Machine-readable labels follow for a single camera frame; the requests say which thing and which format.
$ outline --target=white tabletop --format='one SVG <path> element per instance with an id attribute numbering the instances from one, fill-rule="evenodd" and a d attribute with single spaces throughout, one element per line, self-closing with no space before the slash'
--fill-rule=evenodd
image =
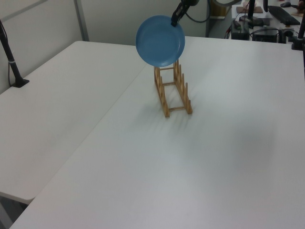
<path id="1" fill-rule="evenodd" d="M 304 228 L 303 53 L 187 38 L 180 63 L 192 115 L 147 65 L 12 229 Z"/>
<path id="2" fill-rule="evenodd" d="M 0 195 L 30 203 L 143 69 L 135 47 L 76 42 L 0 95 Z"/>

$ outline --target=wire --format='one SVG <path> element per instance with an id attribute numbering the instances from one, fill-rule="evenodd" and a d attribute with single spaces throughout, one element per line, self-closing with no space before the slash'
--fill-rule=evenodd
<path id="1" fill-rule="evenodd" d="M 268 30 L 277 30 L 278 32 L 280 31 L 280 30 L 278 30 L 276 28 L 274 28 L 274 29 L 271 29 L 271 28 L 270 29 L 261 29 L 261 30 L 256 30 L 256 31 L 250 33 L 249 35 L 251 36 L 251 35 L 253 35 L 253 34 L 257 33 L 257 32 L 263 32 L 263 31 L 268 31 Z"/>
<path id="2" fill-rule="evenodd" d="M 244 20 L 246 21 L 246 12 L 247 12 L 247 7 L 249 6 L 250 1 L 248 1 L 248 4 L 246 5 L 246 7 L 244 8 Z"/>
<path id="3" fill-rule="evenodd" d="M 8 69 L 8 78 L 9 78 L 9 85 L 10 85 L 10 87 L 11 87 L 11 83 L 10 83 L 10 63 L 8 63 L 9 64 L 9 69 Z"/>
<path id="4" fill-rule="evenodd" d="M 205 20 L 203 20 L 203 21 L 197 21 L 197 20 L 195 20 L 195 19 L 193 19 L 190 15 L 188 15 L 187 14 L 187 12 L 185 12 L 185 15 L 189 18 L 189 19 L 191 19 L 192 21 L 194 21 L 194 22 L 196 22 L 196 23 L 205 23 L 205 22 L 207 22 L 209 19 L 210 19 L 210 16 L 211 16 L 211 3 L 210 3 L 210 0 L 207 0 L 207 2 L 208 2 L 208 5 L 209 5 L 209 15 L 207 16 L 207 18 L 205 19 Z"/>

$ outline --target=wooden rung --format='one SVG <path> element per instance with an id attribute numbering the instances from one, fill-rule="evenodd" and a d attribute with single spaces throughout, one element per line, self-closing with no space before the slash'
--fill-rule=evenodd
<path id="1" fill-rule="evenodd" d="M 170 111 L 183 110 L 184 108 L 185 108 L 184 106 L 178 106 L 178 107 L 169 108 L 169 110 L 170 110 Z"/>
<path id="2" fill-rule="evenodd" d="M 163 83 L 163 86 L 175 85 L 175 82 Z"/>
<path id="3" fill-rule="evenodd" d="M 160 68 L 160 71 L 163 71 L 163 70 L 170 70 L 170 69 L 173 69 L 173 67 L 171 67 L 171 68 Z"/>

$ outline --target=white wall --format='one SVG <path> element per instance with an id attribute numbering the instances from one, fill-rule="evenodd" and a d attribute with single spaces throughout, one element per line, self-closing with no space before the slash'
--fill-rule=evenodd
<path id="1" fill-rule="evenodd" d="M 3 26 L 22 77 L 74 41 L 81 41 L 73 0 L 48 0 L 3 22 Z M 8 60 L 0 45 L 0 93 L 9 87 L 7 64 Z"/>
<path id="2" fill-rule="evenodd" d="M 147 18 L 163 14 L 172 16 L 180 0 L 80 0 L 91 42 L 134 45 L 136 32 Z M 204 20 L 207 1 L 201 0 L 188 13 Z M 180 24 L 186 36 L 205 36 L 205 23 L 198 24 L 184 16 Z"/>

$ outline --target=blue plate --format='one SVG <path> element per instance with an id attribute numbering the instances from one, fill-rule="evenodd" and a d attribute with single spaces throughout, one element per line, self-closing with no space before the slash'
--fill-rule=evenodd
<path id="1" fill-rule="evenodd" d="M 148 64 L 163 67 L 174 63 L 181 56 L 185 36 L 179 24 L 171 25 L 171 18 L 157 15 L 145 20 L 135 39 L 138 54 Z"/>

